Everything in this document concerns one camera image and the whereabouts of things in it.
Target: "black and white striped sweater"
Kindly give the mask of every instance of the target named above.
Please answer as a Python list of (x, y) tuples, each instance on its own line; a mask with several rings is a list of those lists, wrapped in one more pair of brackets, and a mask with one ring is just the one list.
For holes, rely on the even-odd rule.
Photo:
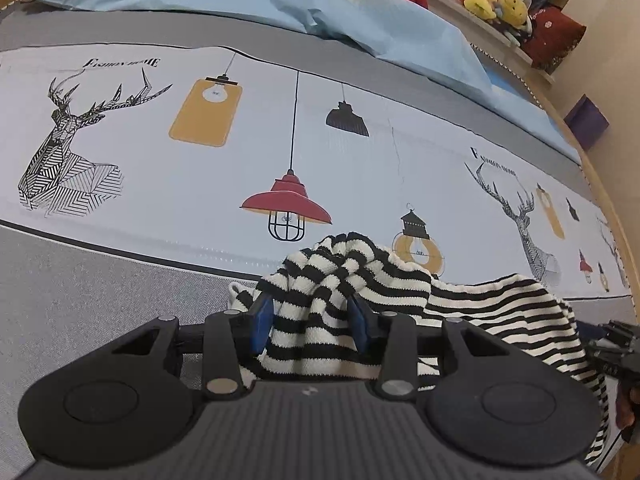
[[(357, 292), (374, 310), (409, 314), (420, 325), (440, 327), (445, 317), (462, 317), (570, 374), (591, 389), (602, 409), (587, 463), (602, 452), (609, 418), (604, 377), (585, 358), (571, 307), (531, 278), (513, 274), (481, 285), (451, 285), (350, 233), (289, 255), (255, 289), (231, 284), (231, 307), (248, 309), (261, 291), (274, 297), (276, 315), (265, 351), (243, 363), (247, 385), (256, 378), (375, 378), (380, 363), (357, 353), (348, 327), (345, 298)], [(437, 359), (420, 358), (417, 366), (420, 389), (433, 387)]]

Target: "lantern illustration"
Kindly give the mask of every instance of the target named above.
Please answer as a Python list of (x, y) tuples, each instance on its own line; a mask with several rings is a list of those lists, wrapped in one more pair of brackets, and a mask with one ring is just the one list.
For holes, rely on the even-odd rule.
[(344, 83), (342, 87), (342, 101), (338, 102), (338, 107), (331, 110), (326, 117), (326, 125), (338, 128), (345, 132), (352, 132), (363, 137), (369, 137), (369, 131), (364, 120), (359, 115), (353, 113), (353, 108), (344, 97)]
[(609, 280), (607, 279), (604, 270), (602, 269), (602, 265), (600, 264), (600, 262), (598, 262), (598, 270), (600, 271), (600, 283), (602, 283), (602, 286), (604, 287), (604, 290), (606, 292), (609, 291)]
[(578, 217), (578, 213), (577, 213), (577, 211), (575, 210), (574, 206), (572, 206), (572, 205), (571, 205), (571, 202), (569, 202), (569, 199), (568, 199), (568, 198), (566, 199), (566, 202), (567, 202), (567, 203), (568, 203), (568, 205), (569, 205), (569, 214), (572, 216), (572, 218), (573, 218), (576, 222), (579, 222), (579, 221), (580, 221), (580, 218)]
[(542, 203), (542, 209), (545, 210), (546, 218), (549, 220), (554, 234), (561, 240), (564, 240), (564, 231), (562, 230), (562, 225), (560, 225), (560, 220), (558, 219), (554, 205), (551, 202), (551, 195), (542, 189), (540, 184), (538, 184), (538, 187), (536, 188), (536, 194)]
[(198, 79), (169, 130), (169, 137), (220, 148), (226, 144), (242, 94), (242, 87), (231, 81), (226, 70), (218, 77)]
[(282, 178), (276, 179), (271, 190), (250, 196), (240, 206), (247, 211), (267, 214), (269, 234), (281, 242), (302, 240), (306, 222), (331, 223), (329, 213), (308, 197), (304, 184), (296, 177), (292, 168), (299, 78), (300, 72), (296, 75), (296, 101), (293, 109), (289, 169)]
[(580, 270), (584, 272), (584, 277), (587, 280), (587, 283), (591, 283), (591, 273), (593, 272), (593, 269), (587, 263), (587, 260), (584, 259), (582, 251), (580, 251)]
[(402, 261), (415, 262), (437, 278), (444, 272), (444, 257), (410, 205), (407, 204), (409, 212), (400, 218), (404, 228), (394, 238), (394, 252)]

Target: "geometric deer drawing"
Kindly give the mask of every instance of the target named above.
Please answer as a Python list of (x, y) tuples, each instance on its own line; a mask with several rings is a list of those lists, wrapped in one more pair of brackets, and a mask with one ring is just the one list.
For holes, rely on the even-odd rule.
[(45, 215), (53, 213), (85, 216), (109, 198), (122, 193), (122, 174), (115, 164), (101, 164), (86, 160), (71, 151), (71, 142), (80, 128), (91, 126), (105, 118), (104, 113), (120, 108), (144, 104), (166, 92), (171, 85), (156, 94), (148, 95), (151, 85), (142, 69), (143, 89), (120, 101), (122, 85), (108, 102), (94, 103), (81, 115), (69, 109), (71, 95), (79, 85), (63, 95), (63, 84), (84, 70), (73, 74), (54, 86), (49, 85), (49, 99), (56, 105), (51, 118), (54, 126), (18, 183), (18, 195), (29, 209), (46, 208)]
[(533, 241), (531, 240), (531, 236), (529, 235), (529, 213), (531, 213), (535, 207), (533, 194), (526, 194), (526, 201), (524, 201), (518, 193), (518, 198), (520, 199), (520, 206), (518, 214), (513, 212), (509, 201), (505, 199), (500, 193), (498, 193), (497, 187), (495, 187), (495, 182), (493, 183), (493, 189), (489, 187), (489, 185), (482, 179), (482, 175), (480, 171), (482, 170), (482, 166), (484, 162), (480, 164), (480, 167), (474, 174), (471, 169), (465, 164), (466, 168), (471, 173), (471, 176), (474, 180), (480, 185), (482, 190), (484, 190), (487, 195), (497, 200), (502, 206), (502, 210), (505, 215), (507, 215), (511, 220), (513, 220), (518, 227), (518, 233), (520, 234), (520, 240), (522, 241), (522, 248), (524, 249), (524, 253), (527, 256), (527, 261), (529, 262), (529, 268), (531, 269), (531, 273), (533, 277), (536, 278), (540, 283), (545, 286), (557, 286), (560, 283), (560, 267), (558, 265), (558, 260), (555, 256), (549, 253), (545, 253), (545, 251), (541, 250), (537, 247)]
[(602, 221), (600, 218), (598, 218), (597, 220), (598, 222), (600, 222), (600, 236), (602, 236), (604, 243), (606, 243), (607, 247), (609, 248), (609, 252), (611, 253), (611, 256), (613, 256), (613, 258), (616, 261), (616, 266), (618, 267), (618, 273), (620, 274), (620, 281), (622, 281), (622, 285), (624, 285), (625, 288), (629, 288), (629, 282), (626, 280), (625, 269), (622, 266), (620, 253), (618, 252), (618, 246), (616, 245), (616, 239), (612, 238), (612, 242), (609, 243), (609, 240), (607, 240), (607, 237), (604, 235), (604, 231), (602, 230), (603, 226), (609, 229), (609, 223)]

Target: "red lamp shade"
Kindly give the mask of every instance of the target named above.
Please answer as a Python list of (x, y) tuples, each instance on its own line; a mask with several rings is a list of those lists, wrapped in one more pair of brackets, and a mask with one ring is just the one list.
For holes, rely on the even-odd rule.
[(276, 240), (297, 242), (305, 235), (305, 221), (330, 224), (331, 216), (306, 195), (304, 184), (293, 170), (277, 179), (270, 191), (250, 196), (242, 209), (269, 215), (269, 232)]
[(273, 183), (271, 191), (250, 196), (242, 202), (240, 207), (265, 214), (270, 211), (295, 213), (309, 222), (331, 223), (329, 213), (312, 200), (309, 200), (306, 195), (305, 185), (300, 182), (293, 170), (287, 171), (285, 176), (277, 179)]
[(593, 272), (593, 269), (591, 269), (591, 266), (584, 259), (584, 256), (582, 255), (582, 251), (580, 251), (580, 270), (582, 272)]

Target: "bed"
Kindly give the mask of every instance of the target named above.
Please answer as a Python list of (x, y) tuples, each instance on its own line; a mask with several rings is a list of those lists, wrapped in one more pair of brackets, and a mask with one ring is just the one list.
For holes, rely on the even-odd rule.
[[(0, 478), (30, 462), (15, 410), (36, 378), (159, 314), (199, 322), (225, 308), (231, 281), (249, 285), (325, 234), (361, 230), (456, 283), (533, 274), (579, 319), (635, 320), (617, 222), (594, 204), (580, 156), (540, 96), (414, 4), (278, 0), (258, 12), (265, 0), (225, 0), (204, 14), (170, 12), (202, 0), (41, 1), (57, 7), (0, 14), (0, 96), (12, 125), (0, 136), (0, 351), (9, 356)], [(233, 5), (242, 12), (213, 8)], [(433, 33), (392, 25), (403, 12)], [(190, 126), (196, 84), (226, 85), (222, 101), (205, 97), (231, 103), (216, 132)], [(115, 111), (129, 95), (132, 109)], [(58, 127), (69, 110), (87, 114), (86, 129), (60, 160), (47, 155), (50, 166), (68, 164), (49, 174), (34, 161), (52, 125), (60, 146), (76, 134)], [(275, 206), (254, 197), (287, 176), (326, 216), (301, 210), (303, 238), (283, 241), (271, 214), (256, 211)], [(507, 207), (532, 219), (527, 239), (549, 256), (542, 271)], [(410, 236), (408, 224), (431, 236)], [(486, 265), (468, 264), (469, 254)]]

